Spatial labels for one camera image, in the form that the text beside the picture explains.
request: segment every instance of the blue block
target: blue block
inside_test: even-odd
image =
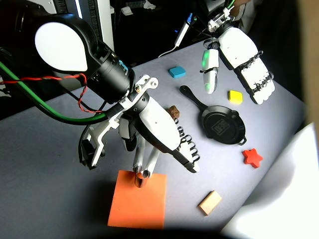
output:
[[[168,72],[173,78],[179,78],[186,75],[186,71],[180,66],[171,68]]]

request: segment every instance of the robotic hand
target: robotic hand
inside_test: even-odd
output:
[[[115,103],[104,112],[107,120],[89,128],[82,142],[83,164],[96,167],[104,148],[103,136],[111,128],[119,127],[126,150],[137,148],[133,165],[136,173],[142,171],[145,141],[154,148],[143,171],[144,177],[151,177],[160,152],[171,154],[192,173],[199,171],[199,155],[194,146],[188,146],[188,135],[184,135],[168,112],[147,93],[148,89],[158,86],[157,78],[144,75],[135,83],[133,70],[96,38],[85,21],[72,14],[49,15],[37,4],[15,0],[2,1],[0,9],[13,23],[9,27],[14,26],[9,29],[12,33],[7,32],[8,38],[21,39],[24,47],[52,71],[84,74],[91,90],[109,104]]]
[[[254,42],[240,29],[231,25],[234,17],[230,16],[231,8],[224,8],[214,19],[208,22],[208,30],[213,38],[204,42],[202,73],[204,86],[212,94],[217,85],[219,52],[229,70],[234,70],[257,104],[266,101],[275,90],[273,74],[260,59],[263,54],[258,51]]]

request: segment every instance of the orange square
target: orange square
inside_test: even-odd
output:
[[[153,174],[142,188],[134,180],[134,172],[119,171],[108,226],[163,229],[166,175]]]

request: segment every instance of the green cable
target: green cable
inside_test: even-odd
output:
[[[19,81],[19,78],[11,71],[9,70],[1,61],[0,61],[0,68],[9,75],[13,80]],[[105,113],[101,113],[99,115],[89,117],[89,118],[83,118],[83,119],[73,119],[66,117],[59,112],[55,111],[51,106],[49,106],[46,102],[44,102],[42,99],[40,99],[39,96],[37,96],[24,82],[19,81],[17,84],[21,86],[21,88],[24,90],[24,92],[31,96],[37,103],[39,103],[43,108],[45,108],[47,111],[49,111],[51,114],[53,114],[55,117],[61,119],[62,121],[67,121],[69,123],[77,123],[77,124],[92,124],[95,123],[96,120],[102,120],[103,118],[107,119],[107,116]]]
[[[228,5],[228,7],[227,7],[227,8],[228,8],[228,9],[230,9],[230,8],[231,8],[231,6],[233,6],[234,2],[235,2],[235,0],[232,0],[232,1],[231,1],[231,3]]]

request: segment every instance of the yellow block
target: yellow block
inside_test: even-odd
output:
[[[221,196],[216,191],[212,191],[198,206],[204,211],[206,215],[209,215],[220,201]]]
[[[228,99],[231,103],[241,104],[243,103],[243,94],[238,91],[229,91]]]

